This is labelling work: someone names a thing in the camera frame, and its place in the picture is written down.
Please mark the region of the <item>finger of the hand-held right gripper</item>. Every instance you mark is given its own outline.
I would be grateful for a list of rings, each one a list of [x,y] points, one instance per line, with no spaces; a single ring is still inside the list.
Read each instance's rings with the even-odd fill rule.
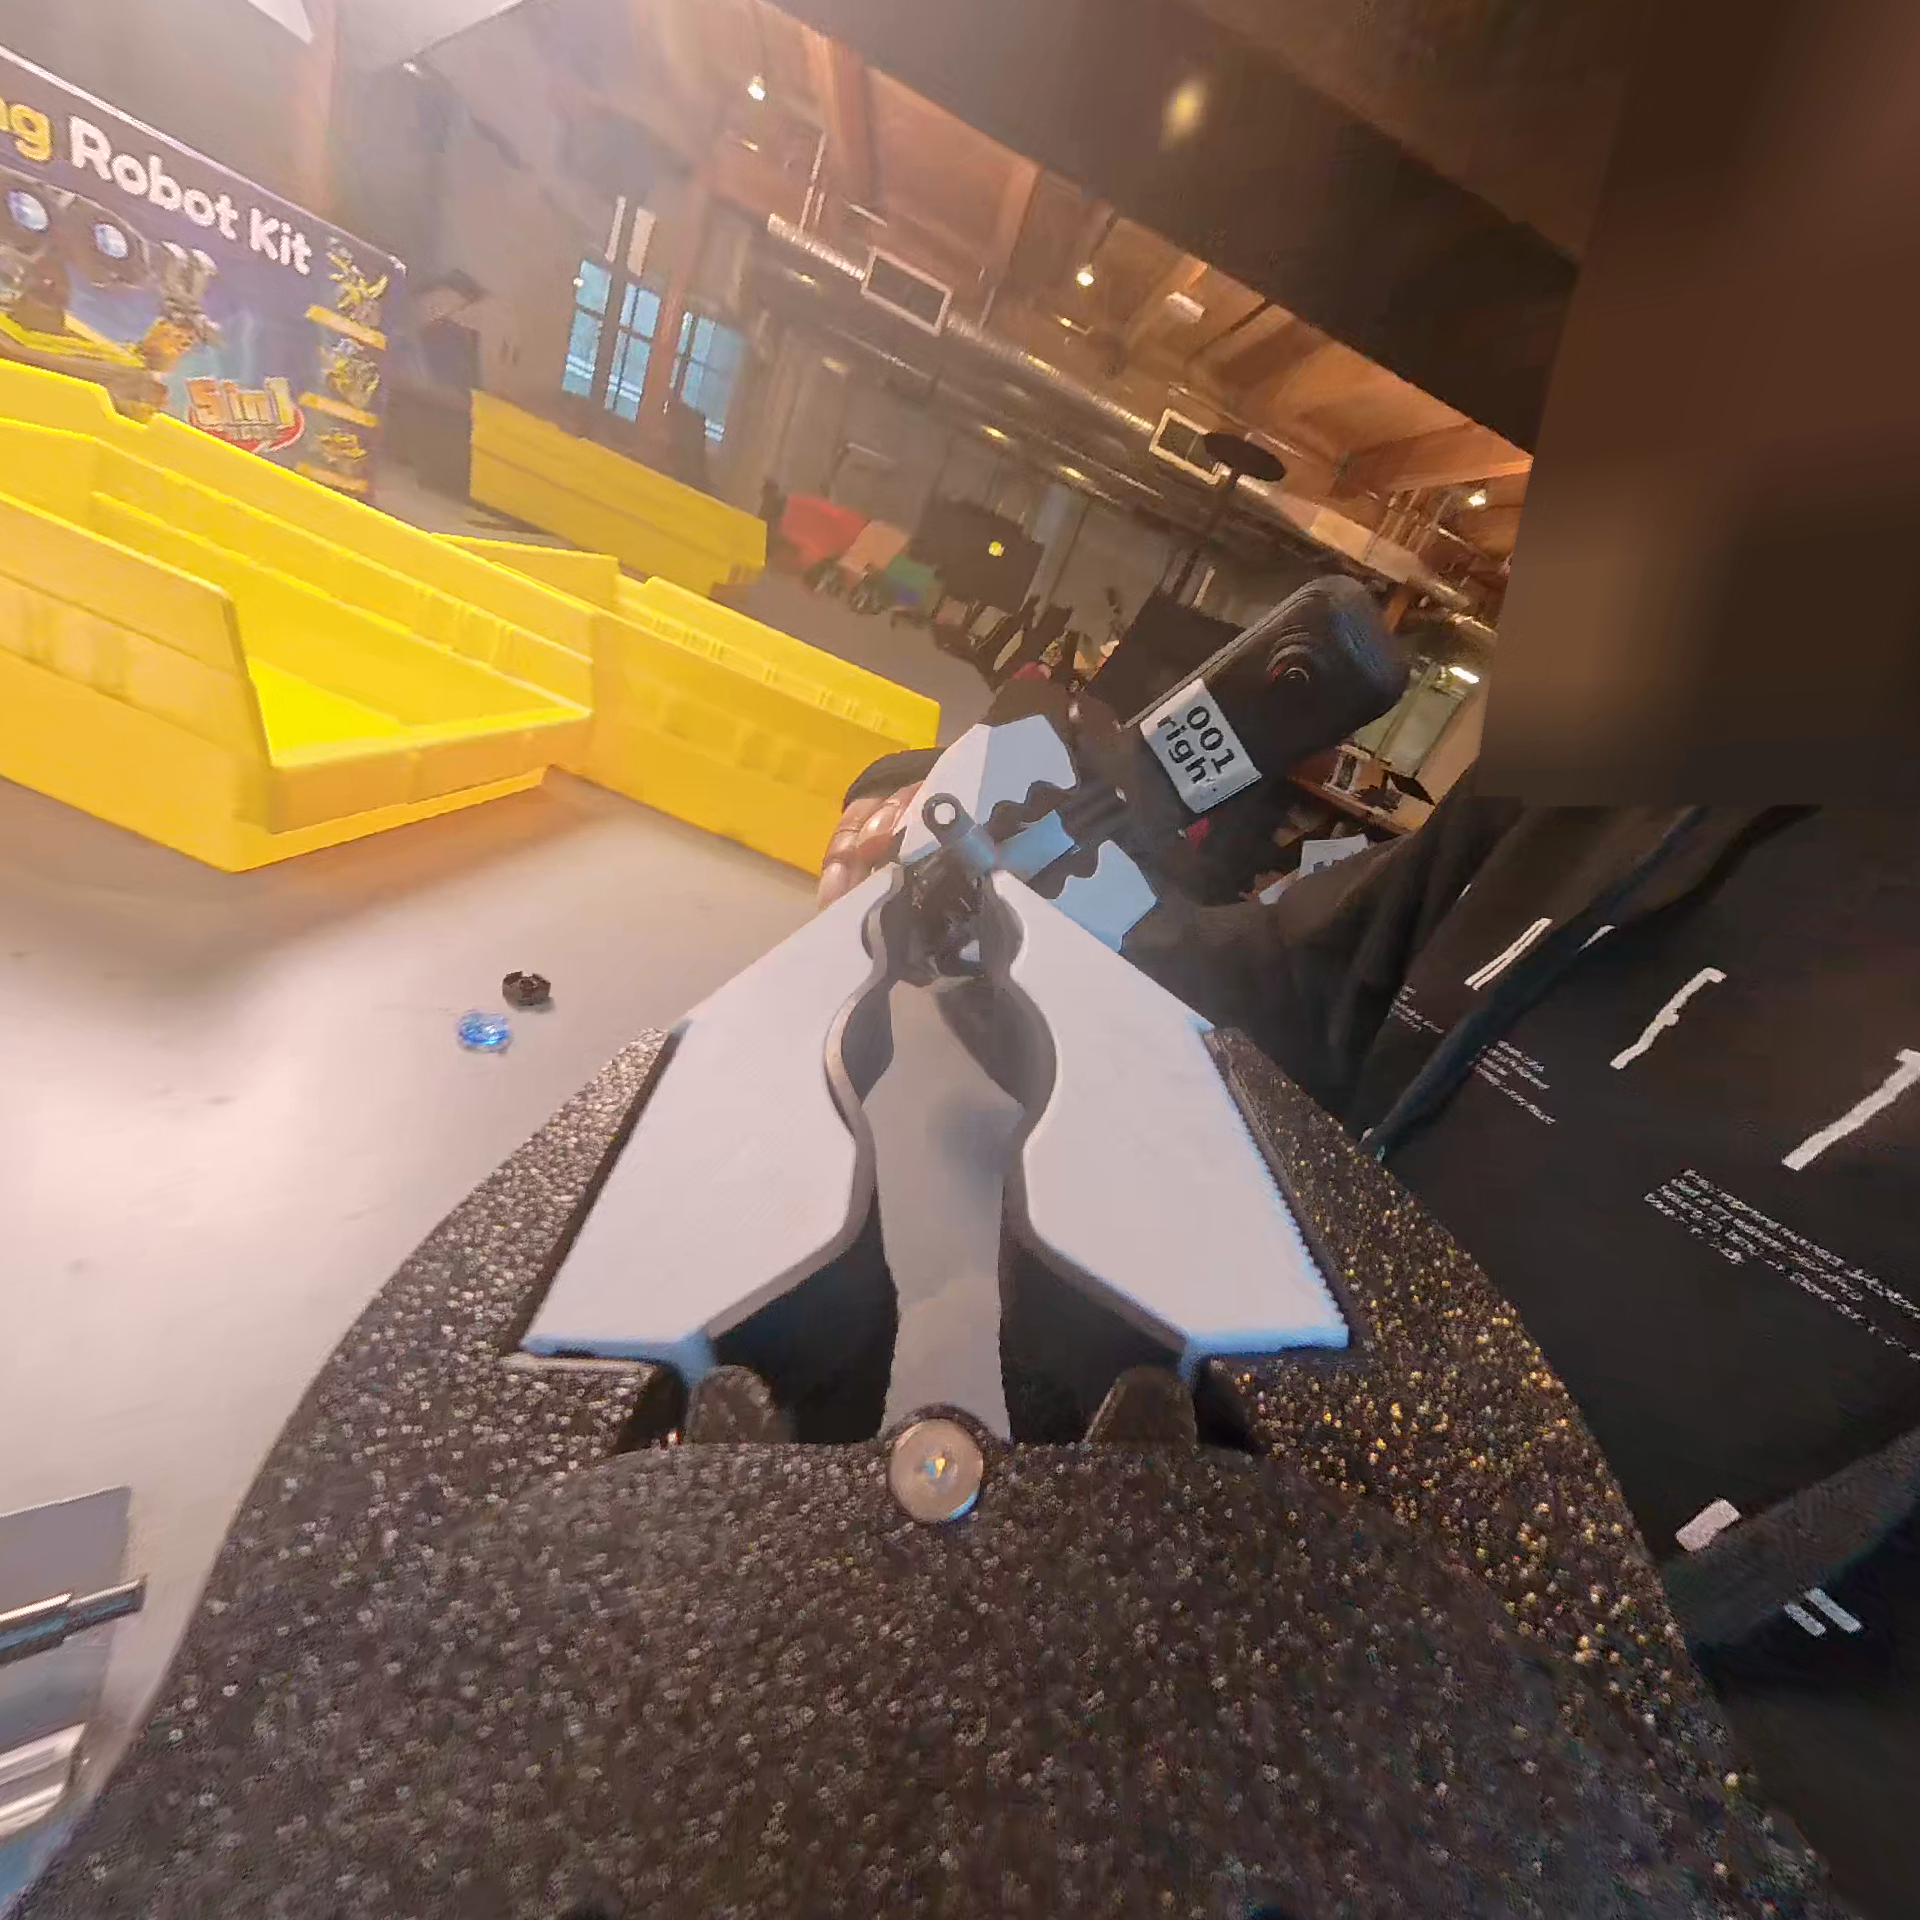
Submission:
[[[942,841],[924,806],[951,800],[965,814],[963,851],[1004,872],[1043,872],[1076,857],[1063,801],[1076,788],[1070,750],[1044,716],[978,725],[951,743],[911,790],[898,828],[895,863],[911,872]]]
[[[1111,839],[1078,846],[1044,836],[1030,857],[1030,892],[1113,952],[1162,905],[1149,878]]]

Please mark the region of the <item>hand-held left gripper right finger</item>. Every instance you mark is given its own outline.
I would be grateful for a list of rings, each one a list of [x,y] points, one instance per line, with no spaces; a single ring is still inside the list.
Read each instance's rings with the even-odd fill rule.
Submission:
[[[1004,1177],[999,1365],[1015,1433],[1085,1433],[1133,1369],[1351,1356],[1226,1043],[1055,902],[996,872],[981,957],[1019,1107]]]

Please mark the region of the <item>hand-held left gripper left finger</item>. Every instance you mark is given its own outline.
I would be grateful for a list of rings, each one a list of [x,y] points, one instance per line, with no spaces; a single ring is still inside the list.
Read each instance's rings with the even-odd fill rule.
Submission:
[[[763,1381],[790,1420],[878,1420],[898,1294],[863,1097],[893,1057],[905,885],[878,872],[699,1000],[614,1132],[517,1336],[523,1361]]]

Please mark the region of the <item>small black grey brick assembly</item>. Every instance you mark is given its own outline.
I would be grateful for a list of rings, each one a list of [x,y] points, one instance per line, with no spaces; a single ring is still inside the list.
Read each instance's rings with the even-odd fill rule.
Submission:
[[[931,987],[983,972],[983,925],[993,905],[996,846],[965,805],[934,792],[922,805],[931,852],[903,863],[879,912],[893,980]]]

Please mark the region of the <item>person's right forearm black sleeve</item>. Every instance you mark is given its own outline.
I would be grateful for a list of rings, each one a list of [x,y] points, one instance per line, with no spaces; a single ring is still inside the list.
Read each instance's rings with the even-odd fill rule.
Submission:
[[[1274,902],[1163,901],[1121,955],[1347,1118],[1395,997],[1522,809],[1466,777],[1415,833],[1301,878]]]

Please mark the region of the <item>person's right hand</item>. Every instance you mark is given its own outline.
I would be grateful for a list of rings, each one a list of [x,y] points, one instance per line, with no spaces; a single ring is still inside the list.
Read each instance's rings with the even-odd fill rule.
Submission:
[[[898,839],[922,815],[922,788],[942,752],[889,752],[847,785],[823,854],[815,908],[826,910],[895,860]]]

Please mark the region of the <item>black disc on pole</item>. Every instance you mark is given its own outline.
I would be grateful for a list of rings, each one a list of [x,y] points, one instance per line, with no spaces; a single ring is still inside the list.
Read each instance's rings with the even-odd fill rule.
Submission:
[[[1213,534],[1228,519],[1234,491],[1238,489],[1241,479],[1253,477],[1265,487],[1278,487],[1281,481],[1284,481],[1286,476],[1284,462],[1274,448],[1245,438],[1244,435],[1237,435],[1228,427],[1209,430],[1202,436],[1202,449],[1215,468],[1223,468],[1226,477],[1215,479],[1207,520],[1198,536],[1190,541],[1180,574],[1175,575],[1167,589],[1175,603],[1182,603],[1187,598],[1189,583],[1194,580],[1198,565],[1207,556]]]

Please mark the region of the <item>open-front yellow plastic bin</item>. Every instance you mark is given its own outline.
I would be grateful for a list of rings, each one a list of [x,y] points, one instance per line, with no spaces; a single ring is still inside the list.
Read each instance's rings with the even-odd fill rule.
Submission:
[[[538,785],[590,712],[115,495],[5,495],[5,779],[219,872]]]

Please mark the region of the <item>paned window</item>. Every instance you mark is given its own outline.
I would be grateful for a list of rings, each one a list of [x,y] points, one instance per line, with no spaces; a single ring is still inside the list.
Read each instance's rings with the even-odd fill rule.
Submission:
[[[638,420],[659,324],[659,289],[612,275],[604,262],[583,260],[573,279],[561,392],[595,399],[626,422]],[[702,420],[713,448],[721,448],[730,432],[747,352],[747,339],[737,326],[698,308],[682,312],[670,390]]]

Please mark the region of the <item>person's black printed hoodie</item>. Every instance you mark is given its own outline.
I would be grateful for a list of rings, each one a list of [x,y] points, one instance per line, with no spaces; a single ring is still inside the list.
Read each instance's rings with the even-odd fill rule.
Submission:
[[[1473,800],[1310,876],[1340,1116],[1521,1310],[1687,1648],[1916,1915],[1916,819]]]

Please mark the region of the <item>yellow open storage bin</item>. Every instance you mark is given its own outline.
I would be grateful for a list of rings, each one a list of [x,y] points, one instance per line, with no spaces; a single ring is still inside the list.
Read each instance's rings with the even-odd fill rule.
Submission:
[[[117,499],[239,560],[386,617],[444,654],[593,708],[598,611],[174,417],[5,363],[5,489],[50,512]]]

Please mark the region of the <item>dark metal rod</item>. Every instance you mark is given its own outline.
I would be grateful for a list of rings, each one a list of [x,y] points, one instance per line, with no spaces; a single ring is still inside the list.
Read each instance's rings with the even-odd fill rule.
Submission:
[[[137,1576],[87,1595],[58,1593],[6,1609],[0,1617],[0,1663],[37,1659],[79,1633],[137,1616],[146,1595],[149,1581]]]

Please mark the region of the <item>grey panel brick assembly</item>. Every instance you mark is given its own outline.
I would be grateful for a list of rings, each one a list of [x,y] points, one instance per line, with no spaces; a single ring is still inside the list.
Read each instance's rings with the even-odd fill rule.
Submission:
[[[130,1507],[130,1488],[111,1485],[6,1512],[3,1612],[135,1579],[127,1574]],[[5,1838],[44,1821],[69,1796],[103,1693],[110,1633],[118,1622],[79,1633],[37,1659],[3,1667]]]

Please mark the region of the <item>toy robot kit box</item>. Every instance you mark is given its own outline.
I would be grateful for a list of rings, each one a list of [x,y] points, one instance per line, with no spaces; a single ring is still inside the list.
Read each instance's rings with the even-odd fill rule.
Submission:
[[[3,355],[373,499],[404,264],[3,52]]]

